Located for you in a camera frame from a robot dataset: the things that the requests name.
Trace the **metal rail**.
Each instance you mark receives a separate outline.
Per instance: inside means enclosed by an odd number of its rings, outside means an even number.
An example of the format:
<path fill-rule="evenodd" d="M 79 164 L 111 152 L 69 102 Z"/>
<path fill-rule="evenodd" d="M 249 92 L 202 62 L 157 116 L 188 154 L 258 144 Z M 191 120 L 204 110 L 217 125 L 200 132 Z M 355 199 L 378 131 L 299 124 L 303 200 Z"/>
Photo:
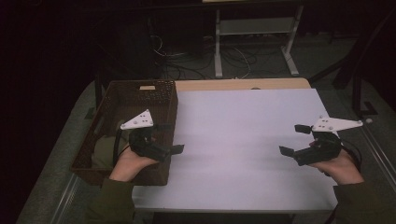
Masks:
<path fill-rule="evenodd" d="M 67 211 L 75 198 L 79 184 L 80 178 L 75 174 L 71 174 L 50 220 L 50 224 L 64 224 Z"/>
<path fill-rule="evenodd" d="M 376 181 L 379 185 L 388 186 L 396 193 L 396 167 L 370 130 L 373 123 L 366 123 L 365 119 L 359 120 L 358 123 L 360 127 L 357 133 L 359 146 L 362 147 L 363 173 L 372 182 Z"/>

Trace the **person's left hand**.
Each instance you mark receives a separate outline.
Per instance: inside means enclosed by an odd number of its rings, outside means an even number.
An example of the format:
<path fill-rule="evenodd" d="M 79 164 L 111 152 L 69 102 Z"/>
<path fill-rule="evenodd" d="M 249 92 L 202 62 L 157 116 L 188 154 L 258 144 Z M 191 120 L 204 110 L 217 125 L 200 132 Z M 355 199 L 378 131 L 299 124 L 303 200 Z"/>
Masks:
<path fill-rule="evenodd" d="M 130 147 L 127 147 L 121 152 L 109 179 L 131 182 L 141 170 L 156 163 L 157 161 L 151 158 L 138 156 Z"/>

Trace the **person's right hand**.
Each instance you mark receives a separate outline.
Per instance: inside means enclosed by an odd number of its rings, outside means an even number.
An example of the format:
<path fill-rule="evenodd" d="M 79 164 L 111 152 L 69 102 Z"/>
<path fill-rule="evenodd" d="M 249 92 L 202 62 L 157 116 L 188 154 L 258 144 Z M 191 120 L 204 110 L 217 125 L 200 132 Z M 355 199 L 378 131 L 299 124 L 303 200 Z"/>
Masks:
<path fill-rule="evenodd" d="M 311 163 L 310 166 L 328 174 L 338 185 L 359 184 L 364 181 L 352 157 L 343 149 L 336 158 Z"/>

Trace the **brown woven basket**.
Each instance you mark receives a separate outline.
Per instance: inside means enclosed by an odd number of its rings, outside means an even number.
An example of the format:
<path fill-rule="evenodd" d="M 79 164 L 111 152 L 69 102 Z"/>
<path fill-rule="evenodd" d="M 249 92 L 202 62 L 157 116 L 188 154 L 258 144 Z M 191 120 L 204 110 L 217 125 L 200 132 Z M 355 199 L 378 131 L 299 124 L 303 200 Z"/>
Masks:
<path fill-rule="evenodd" d="M 177 88 L 173 80 L 112 81 L 96 111 L 70 170 L 86 183 L 100 186 L 111 170 L 92 166 L 92 154 L 103 136 L 114 136 L 120 123 L 148 110 L 156 124 L 174 126 Z"/>

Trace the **black post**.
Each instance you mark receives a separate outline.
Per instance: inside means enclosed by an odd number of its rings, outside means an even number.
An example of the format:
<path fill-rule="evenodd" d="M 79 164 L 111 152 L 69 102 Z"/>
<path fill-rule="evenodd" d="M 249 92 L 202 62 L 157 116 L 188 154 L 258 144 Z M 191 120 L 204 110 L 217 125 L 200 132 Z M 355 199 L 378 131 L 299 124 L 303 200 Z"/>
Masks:
<path fill-rule="evenodd" d="M 95 91 L 95 104 L 96 107 L 99 107 L 103 99 L 102 80 L 101 80 L 101 75 L 99 73 L 95 75 L 94 91 Z"/>

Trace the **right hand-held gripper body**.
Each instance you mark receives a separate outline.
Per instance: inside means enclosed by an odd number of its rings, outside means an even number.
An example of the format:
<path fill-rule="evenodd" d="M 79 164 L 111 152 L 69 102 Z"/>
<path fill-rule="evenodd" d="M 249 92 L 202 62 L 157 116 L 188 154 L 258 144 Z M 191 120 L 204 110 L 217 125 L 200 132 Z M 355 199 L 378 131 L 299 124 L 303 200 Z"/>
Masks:
<path fill-rule="evenodd" d="M 309 144 L 309 147 L 294 151 L 293 158 L 300 166 L 334 159 L 342 149 L 352 157 L 357 166 L 361 165 L 361 154 L 359 152 L 355 154 L 345 148 L 336 134 L 339 131 L 359 128 L 358 120 L 320 117 L 310 127 L 314 141 Z"/>

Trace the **white metal desk frame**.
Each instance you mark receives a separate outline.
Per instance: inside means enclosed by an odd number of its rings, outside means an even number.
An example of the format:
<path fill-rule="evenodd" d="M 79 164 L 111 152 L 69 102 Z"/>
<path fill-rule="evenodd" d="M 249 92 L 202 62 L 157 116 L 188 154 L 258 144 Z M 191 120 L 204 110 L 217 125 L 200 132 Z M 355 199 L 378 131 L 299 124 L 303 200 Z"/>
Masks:
<path fill-rule="evenodd" d="M 293 17 L 222 20 L 220 11 L 216 11 L 215 26 L 215 78 L 222 78 L 222 64 L 220 55 L 220 38 L 226 35 L 273 35 L 287 34 L 287 43 L 280 48 L 284 60 L 292 77 L 299 76 L 299 71 L 290 54 L 299 23 L 304 11 L 303 6 L 297 6 Z"/>

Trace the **white board sheet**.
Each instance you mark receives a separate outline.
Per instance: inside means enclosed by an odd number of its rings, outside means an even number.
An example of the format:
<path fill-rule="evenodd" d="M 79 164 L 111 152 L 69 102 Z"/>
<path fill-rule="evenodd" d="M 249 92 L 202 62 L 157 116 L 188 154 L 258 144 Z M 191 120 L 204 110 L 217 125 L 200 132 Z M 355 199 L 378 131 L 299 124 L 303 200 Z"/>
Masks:
<path fill-rule="evenodd" d="M 333 180 L 281 155 L 307 147 L 311 125 L 327 114 L 314 89 L 182 91 L 164 187 L 136 187 L 135 206 L 151 211 L 304 213 L 336 205 Z"/>

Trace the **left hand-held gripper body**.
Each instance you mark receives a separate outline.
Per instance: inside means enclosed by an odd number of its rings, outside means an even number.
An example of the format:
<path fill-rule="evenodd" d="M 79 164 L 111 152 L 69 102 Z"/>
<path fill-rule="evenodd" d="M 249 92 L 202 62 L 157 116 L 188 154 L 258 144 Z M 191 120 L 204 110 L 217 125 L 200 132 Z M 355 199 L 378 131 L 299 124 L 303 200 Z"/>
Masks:
<path fill-rule="evenodd" d="M 163 162 L 170 156 L 171 148 L 157 143 L 152 138 L 153 132 L 158 128 L 148 109 L 120 125 L 122 131 L 129 131 L 129 146 L 134 153 L 140 157 Z"/>

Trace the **black metal stand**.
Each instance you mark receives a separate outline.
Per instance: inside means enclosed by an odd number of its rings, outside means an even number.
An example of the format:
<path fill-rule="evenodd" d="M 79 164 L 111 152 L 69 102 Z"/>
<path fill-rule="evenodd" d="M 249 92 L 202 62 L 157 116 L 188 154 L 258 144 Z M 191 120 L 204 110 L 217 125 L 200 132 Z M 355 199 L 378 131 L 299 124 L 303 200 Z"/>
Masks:
<path fill-rule="evenodd" d="M 338 74 L 332 85 L 337 90 L 352 82 L 351 107 L 358 117 L 376 114 L 369 102 L 361 100 L 364 79 L 377 88 L 396 112 L 396 6 L 371 22 L 344 58 L 310 77 L 308 82 L 313 84 L 335 70 Z"/>

